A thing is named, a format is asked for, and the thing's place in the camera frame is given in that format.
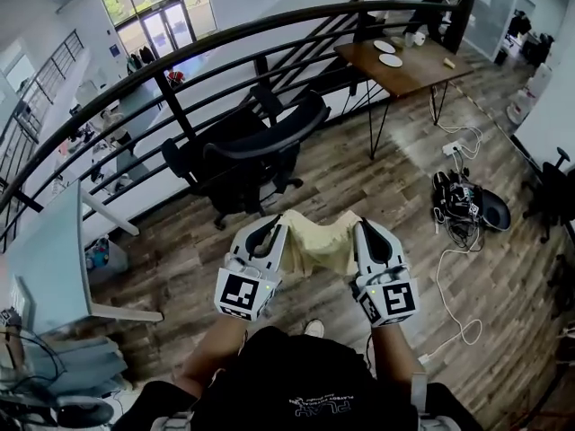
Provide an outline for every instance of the hardwood floor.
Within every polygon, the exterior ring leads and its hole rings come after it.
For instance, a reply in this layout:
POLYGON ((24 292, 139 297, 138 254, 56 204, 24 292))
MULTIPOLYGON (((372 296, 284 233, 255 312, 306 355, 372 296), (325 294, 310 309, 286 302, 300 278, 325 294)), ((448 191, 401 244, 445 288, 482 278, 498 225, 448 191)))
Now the hardwood floor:
MULTIPOLYGON (((457 84, 482 105, 506 132, 509 96, 532 74, 522 66, 497 67, 469 48, 463 56, 477 69, 457 84)), ((374 109, 375 120, 384 108, 374 109)), ((441 123, 473 125, 483 132, 481 151, 466 160, 473 182, 500 195, 509 205, 512 226, 505 233, 486 232, 481 252, 447 254, 440 280, 448 304, 466 324, 479 318, 483 333, 468 347, 461 339, 440 350, 426 365, 432 381, 443 382, 486 427, 494 427, 527 389, 553 376, 553 353, 561 323, 551 321, 553 299, 545 283, 558 253, 573 256, 568 234, 555 228, 542 245, 537 218, 524 220, 530 195, 521 190, 532 172, 521 154, 492 122, 450 87, 441 123)), ((471 132, 460 132, 469 146, 471 132)), ((368 158, 367 114, 311 136, 296 167, 305 181, 267 207, 270 214, 292 208, 328 224, 348 209, 385 225, 402 241, 411 276, 418 280, 421 312, 402 324, 418 356, 431 353, 457 333, 441 303, 435 275, 441 252, 454 244, 444 230, 435 234, 431 218, 431 177, 455 168, 441 147, 455 139, 432 126, 429 94, 423 92, 390 107, 382 143, 368 158)), ((139 224, 140 236, 122 236, 119 244, 131 270, 113 284, 93 289, 98 303, 164 312, 151 323, 90 320, 75 327, 77 336, 105 334, 125 355, 127 378, 141 382, 169 378, 193 350, 216 316, 212 298, 217 268, 235 232, 256 217, 232 215, 219 232, 216 212, 204 198, 187 196, 139 224)), ((284 282, 250 332, 273 324, 291 333, 320 318, 326 338, 365 353, 369 324, 348 289, 348 279, 318 271, 308 279, 284 282)), ((476 328, 469 331, 473 339, 476 328)))

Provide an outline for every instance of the trash can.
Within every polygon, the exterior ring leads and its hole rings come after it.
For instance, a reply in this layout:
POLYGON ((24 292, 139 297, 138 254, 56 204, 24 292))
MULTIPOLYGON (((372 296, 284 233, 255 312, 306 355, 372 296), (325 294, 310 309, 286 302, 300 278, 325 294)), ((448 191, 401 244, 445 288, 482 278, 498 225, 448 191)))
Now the trash can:
POLYGON ((126 252, 108 238, 100 238, 85 249, 90 284, 100 284, 128 269, 126 252))

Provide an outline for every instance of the white plate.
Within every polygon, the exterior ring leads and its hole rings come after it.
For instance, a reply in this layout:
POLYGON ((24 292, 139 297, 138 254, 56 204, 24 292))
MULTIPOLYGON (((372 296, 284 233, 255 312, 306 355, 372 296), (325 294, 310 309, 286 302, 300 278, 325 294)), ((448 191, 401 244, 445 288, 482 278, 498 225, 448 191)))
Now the white plate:
POLYGON ((403 61, 400 58, 391 54, 382 54, 379 60, 390 67, 401 67, 403 65, 403 61))
POLYGON ((381 49, 384 53, 393 54, 395 52, 395 48, 393 46, 381 40, 374 40, 374 46, 377 49, 381 49))

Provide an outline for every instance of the yellow fabric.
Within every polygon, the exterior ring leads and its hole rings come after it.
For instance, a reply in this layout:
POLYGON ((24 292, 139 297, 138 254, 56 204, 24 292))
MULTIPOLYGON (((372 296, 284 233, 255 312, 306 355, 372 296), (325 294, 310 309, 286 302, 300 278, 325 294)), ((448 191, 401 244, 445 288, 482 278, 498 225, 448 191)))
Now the yellow fabric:
POLYGON ((314 267, 338 275, 358 272, 353 259, 353 227, 361 217, 348 211, 334 224, 318 225, 297 211, 286 211, 279 223, 289 227, 280 269, 291 277, 309 277, 314 267))

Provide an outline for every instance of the black office chair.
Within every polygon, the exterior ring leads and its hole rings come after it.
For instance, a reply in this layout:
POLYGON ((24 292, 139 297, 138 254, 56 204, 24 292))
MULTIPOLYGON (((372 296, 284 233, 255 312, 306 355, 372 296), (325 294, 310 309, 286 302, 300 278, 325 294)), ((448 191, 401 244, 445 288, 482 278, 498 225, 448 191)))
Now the black office chair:
POLYGON ((270 117, 268 128, 251 109, 232 112, 182 147, 168 139, 162 154, 168 166, 191 186, 191 192, 210 198, 219 212, 214 224, 226 228, 228 214, 255 212, 261 208, 261 188, 275 186, 272 193, 283 193, 288 185, 299 188, 300 179, 291 179, 300 143, 330 115, 322 96, 310 92, 287 117, 277 122, 283 111, 278 98, 256 86, 252 95, 270 117))
POLYGON ((564 225, 575 216, 573 209, 569 206, 572 197, 567 195, 569 191, 573 191, 573 176, 568 176, 560 169, 565 160, 570 162, 571 159, 559 147, 557 147, 557 153, 560 158, 554 166, 545 162, 543 169, 537 171, 539 178, 537 187, 533 187, 527 181, 521 184, 522 188, 528 187, 533 192, 533 200, 529 203, 528 210, 523 213, 523 218, 527 219, 538 213, 543 214, 545 227, 545 236, 541 238, 543 244, 549 241, 552 225, 557 225, 558 221, 564 225))

